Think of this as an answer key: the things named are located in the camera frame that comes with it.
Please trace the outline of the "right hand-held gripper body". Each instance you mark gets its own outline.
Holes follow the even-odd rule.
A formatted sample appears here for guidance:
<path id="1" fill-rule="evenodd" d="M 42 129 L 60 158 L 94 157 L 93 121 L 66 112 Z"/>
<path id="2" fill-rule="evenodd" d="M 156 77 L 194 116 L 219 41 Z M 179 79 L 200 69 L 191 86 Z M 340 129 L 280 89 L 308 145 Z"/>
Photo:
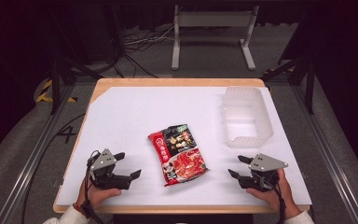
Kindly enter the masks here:
<path id="1" fill-rule="evenodd" d="M 286 168 L 288 163 L 258 153 L 253 157 L 251 164 L 247 165 L 251 175 L 241 175 L 241 179 L 238 180 L 240 186 L 243 189 L 252 188 L 259 191 L 269 191 L 278 184 L 279 176 L 277 170 Z"/>

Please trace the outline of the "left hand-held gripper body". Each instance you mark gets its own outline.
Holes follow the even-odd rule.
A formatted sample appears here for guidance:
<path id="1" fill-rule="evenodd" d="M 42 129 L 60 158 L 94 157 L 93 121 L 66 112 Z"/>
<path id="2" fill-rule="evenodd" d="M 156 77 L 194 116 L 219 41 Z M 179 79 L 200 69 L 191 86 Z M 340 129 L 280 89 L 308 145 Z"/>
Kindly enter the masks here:
<path id="1" fill-rule="evenodd" d="M 89 159 L 89 173 L 91 182 L 99 189 L 129 189 L 131 180 L 129 176 L 115 175 L 114 169 L 118 161 L 108 148 Z"/>

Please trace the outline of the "translucent white plastic container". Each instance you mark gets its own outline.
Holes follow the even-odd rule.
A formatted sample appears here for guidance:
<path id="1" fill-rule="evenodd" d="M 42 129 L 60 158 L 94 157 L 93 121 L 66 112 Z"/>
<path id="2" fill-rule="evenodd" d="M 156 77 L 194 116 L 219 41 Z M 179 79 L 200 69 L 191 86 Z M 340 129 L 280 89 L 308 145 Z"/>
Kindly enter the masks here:
<path id="1" fill-rule="evenodd" d="M 234 148 L 261 147 L 273 135 L 262 90 L 255 87 L 227 87 L 222 97 L 226 143 Z"/>

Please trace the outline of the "red and black food packet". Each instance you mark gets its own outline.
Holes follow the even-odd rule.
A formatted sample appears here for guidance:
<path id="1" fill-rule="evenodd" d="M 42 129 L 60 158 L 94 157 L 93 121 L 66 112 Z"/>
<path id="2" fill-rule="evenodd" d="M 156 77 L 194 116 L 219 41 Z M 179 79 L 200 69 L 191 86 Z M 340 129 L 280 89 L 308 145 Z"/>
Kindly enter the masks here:
<path id="1" fill-rule="evenodd" d="M 166 186 L 193 180 L 209 171 L 186 124 L 151 133 L 148 139 L 158 153 Z"/>

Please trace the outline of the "person's left hand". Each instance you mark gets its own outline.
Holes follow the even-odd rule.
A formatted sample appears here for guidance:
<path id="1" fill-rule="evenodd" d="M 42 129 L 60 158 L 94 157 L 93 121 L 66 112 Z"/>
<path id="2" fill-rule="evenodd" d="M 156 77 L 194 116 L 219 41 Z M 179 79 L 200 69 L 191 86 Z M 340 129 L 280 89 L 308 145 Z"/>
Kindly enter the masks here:
<path id="1" fill-rule="evenodd" d="M 98 210 L 103 201 L 119 196 L 121 194 L 120 189 L 98 189 L 91 183 L 82 181 L 80 190 L 77 196 L 77 200 L 74 203 L 81 205 L 86 199 L 89 199 L 90 205 L 94 210 Z"/>

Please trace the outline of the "person's right hand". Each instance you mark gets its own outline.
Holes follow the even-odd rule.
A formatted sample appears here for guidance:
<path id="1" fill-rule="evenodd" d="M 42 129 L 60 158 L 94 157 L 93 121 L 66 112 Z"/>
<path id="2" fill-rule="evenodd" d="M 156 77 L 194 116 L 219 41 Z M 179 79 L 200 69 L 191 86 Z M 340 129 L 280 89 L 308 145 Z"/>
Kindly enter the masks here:
<path id="1" fill-rule="evenodd" d="M 257 199 L 266 202 L 276 212 L 280 212 L 280 199 L 283 199 L 285 203 L 284 217 L 286 219 L 296 217 L 301 213 L 301 210 L 298 208 L 293 199 L 291 187 L 285 177 L 285 172 L 283 168 L 278 169 L 277 174 L 279 176 L 277 190 L 280 192 L 281 195 L 278 195 L 273 190 L 262 192 L 257 189 L 251 188 L 248 188 L 246 192 L 256 197 Z"/>

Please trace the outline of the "red and black wristband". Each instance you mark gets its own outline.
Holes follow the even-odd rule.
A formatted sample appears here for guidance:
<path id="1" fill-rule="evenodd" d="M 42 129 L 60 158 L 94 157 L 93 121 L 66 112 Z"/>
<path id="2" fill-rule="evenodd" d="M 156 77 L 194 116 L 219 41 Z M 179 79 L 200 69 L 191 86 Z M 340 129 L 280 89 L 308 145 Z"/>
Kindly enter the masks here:
<path id="1" fill-rule="evenodd" d="M 77 212 L 79 212 L 81 215 L 83 215 L 85 218 L 90 218 L 90 216 L 84 212 L 83 208 L 81 207 L 81 205 L 77 204 L 77 203 L 73 203 L 72 206 L 75 208 L 75 210 Z"/>

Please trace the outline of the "white table mat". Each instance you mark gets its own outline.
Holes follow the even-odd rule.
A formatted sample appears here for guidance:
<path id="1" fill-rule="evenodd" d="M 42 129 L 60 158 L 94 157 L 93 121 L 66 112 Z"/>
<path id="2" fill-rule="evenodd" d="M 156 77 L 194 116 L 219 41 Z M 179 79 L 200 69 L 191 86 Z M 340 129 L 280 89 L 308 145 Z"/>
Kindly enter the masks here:
<path id="1" fill-rule="evenodd" d="M 105 148 L 125 155 L 117 163 L 116 174 L 141 173 L 129 189 L 106 201 L 108 206 L 258 205 L 260 201 L 229 174 L 248 175 L 247 165 L 238 157 L 253 157 L 257 151 L 227 146 L 222 118 L 225 91 L 223 87 L 116 87 L 106 91 L 89 106 L 56 206 L 76 200 L 88 158 Z M 148 136 L 178 124 L 188 126 L 209 170 L 194 180 L 169 186 Z"/>

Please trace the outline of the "yellow and black floor tape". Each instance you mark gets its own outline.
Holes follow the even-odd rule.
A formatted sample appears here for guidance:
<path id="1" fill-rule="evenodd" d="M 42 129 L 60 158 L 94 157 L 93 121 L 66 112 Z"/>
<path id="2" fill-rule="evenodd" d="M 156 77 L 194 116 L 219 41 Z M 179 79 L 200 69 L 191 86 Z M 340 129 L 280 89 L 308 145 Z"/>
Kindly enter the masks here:
<path id="1" fill-rule="evenodd" d="M 36 97 L 36 101 L 37 102 L 48 102 L 48 103 L 52 103 L 53 102 L 53 97 L 48 96 L 48 91 L 49 89 L 52 87 L 52 79 L 49 78 L 46 83 L 43 85 L 41 92 L 39 93 L 39 95 Z"/>

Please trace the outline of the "black metal stand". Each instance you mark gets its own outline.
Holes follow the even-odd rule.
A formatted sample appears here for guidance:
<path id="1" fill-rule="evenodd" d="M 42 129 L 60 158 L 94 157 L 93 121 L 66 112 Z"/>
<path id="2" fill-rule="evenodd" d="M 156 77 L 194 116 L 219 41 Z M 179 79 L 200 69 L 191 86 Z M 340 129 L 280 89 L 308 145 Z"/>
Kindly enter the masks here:
<path id="1" fill-rule="evenodd" d="M 313 113 L 313 88 L 315 81 L 315 66 L 311 57 L 300 56 L 297 59 L 294 59 L 288 63 L 285 63 L 279 66 L 276 69 L 267 72 L 261 77 L 261 79 L 266 82 L 272 78 L 282 74 L 284 71 L 293 69 L 293 72 L 287 78 L 291 86 L 298 86 L 303 79 L 306 79 L 306 89 L 305 89 L 305 107 L 307 108 L 310 114 Z"/>
<path id="2" fill-rule="evenodd" d="M 78 49 L 83 51 L 80 43 L 77 25 L 73 21 L 71 9 L 64 7 L 49 7 L 49 18 L 52 22 L 51 31 L 56 35 L 51 38 L 51 50 L 53 61 L 51 64 L 52 78 L 52 98 L 53 107 L 51 114 L 55 115 L 67 99 L 63 97 L 60 90 L 60 82 L 63 81 L 65 86 L 72 87 L 76 84 L 76 72 L 72 70 L 74 67 L 82 76 L 91 77 L 94 80 L 102 78 L 97 72 L 88 69 L 77 56 Z"/>

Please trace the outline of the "white metal stand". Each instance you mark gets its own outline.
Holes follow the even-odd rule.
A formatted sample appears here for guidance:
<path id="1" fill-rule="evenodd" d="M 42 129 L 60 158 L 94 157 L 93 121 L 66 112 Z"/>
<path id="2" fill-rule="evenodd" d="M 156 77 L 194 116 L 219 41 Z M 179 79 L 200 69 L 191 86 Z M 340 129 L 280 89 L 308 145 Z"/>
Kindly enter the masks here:
<path id="1" fill-rule="evenodd" d="M 249 49 L 259 6 L 245 11 L 182 11 L 175 6 L 173 18 L 174 40 L 172 49 L 172 70 L 179 69 L 180 28 L 181 27 L 244 27 L 246 35 L 239 41 L 242 54 L 250 71 L 255 70 L 255 62 Z"/>

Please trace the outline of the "aluminium rail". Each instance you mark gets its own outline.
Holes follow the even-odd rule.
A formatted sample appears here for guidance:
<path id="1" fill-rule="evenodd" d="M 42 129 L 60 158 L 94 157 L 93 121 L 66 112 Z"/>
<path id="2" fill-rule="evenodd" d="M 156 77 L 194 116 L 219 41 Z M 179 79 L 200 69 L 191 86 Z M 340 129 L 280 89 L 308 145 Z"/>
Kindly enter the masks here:
<path id="1" fill-rule="evenodd" d="M 47 149 L 48 138 L 51 136 L 53 127 L 56 124 L 67 99 L 71 96 L 73 89 L 74 86 L 63 87 L 58 98 L 54 99 L 54 102 L 57 103 L 55 112 L 53 114 L 48 114 L 48 119 L 44 128 L 42 129 L 42 132 L 39 135 L 27 162 L 24 164 L 14 187 L 12 188 L 0 211 L 0 224 L 8 224 L 13 217 L 16 208 L 21 202 L 23 195 L 30 186 L 36 172 L 36 168 L 38 167 L 38 163 L 43 157 L 44 150 Z"/>
<path id="2" fill-rule="evenodd" d="M 307 122 L 312 130 L 312 133 L 319 144 L 320 153 L 324 163 L 333 179 L 342 201 L 344 202 L 351 220 L 354 224 L 358 224 L 358 202 L 355 198 L 350 182 L 342 168 L 338 165 L 337 160 L 334 158 L 331 148 L 328 145 L 326 138 L 324 137 L 323 131 L 317 122 L 317 119 L 307 109 L 305 105 L 305 96 L 301 89 L 298 86 L 294 86 L 291 88 L 291 90 L 296 97 L 296 100 L 299 102 Z"/>

